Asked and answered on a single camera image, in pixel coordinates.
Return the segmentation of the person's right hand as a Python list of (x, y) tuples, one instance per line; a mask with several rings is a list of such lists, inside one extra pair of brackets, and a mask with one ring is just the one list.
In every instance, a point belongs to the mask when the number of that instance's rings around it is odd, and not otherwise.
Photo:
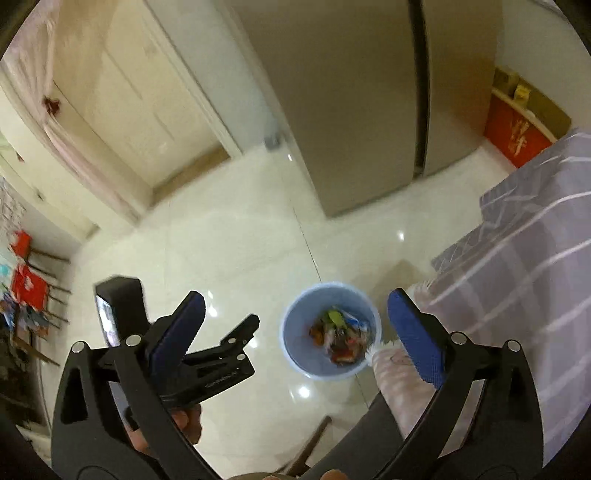
[(349, 477), (338, 469), (332, 469), (322, 474), (321, 480), (349, 480)]

